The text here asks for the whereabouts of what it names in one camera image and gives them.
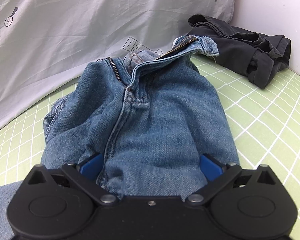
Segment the jeans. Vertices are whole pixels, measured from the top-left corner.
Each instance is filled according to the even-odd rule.
[[[44,119],[42,164],[55,169],[102,153],[97,184],[119,198],[185,199],[207,184],[201,154],[238,163],[217,92],[190,61],[194,52],[218,55],[212,39],[182,36],[161,57],[142,50],[89,63],[76,90]],[[7,200],[0,202],[0,239],[12,235],[4,210],[16,188],[0,187],[0,199]]]

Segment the black garment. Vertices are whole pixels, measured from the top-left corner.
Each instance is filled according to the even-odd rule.
[[[289,66],[291,40],[283,35],[254,33],[203,15],[193,15],[188,23],[194,27],[188,35],[208,36],[218,46],[216,62],[251,83],[265,88],[275,74]]]

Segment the white wall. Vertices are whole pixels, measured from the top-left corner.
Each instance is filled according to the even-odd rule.
[[[290,68],[300,74],[300,0],[235,0],[231,25],[289,38]]]

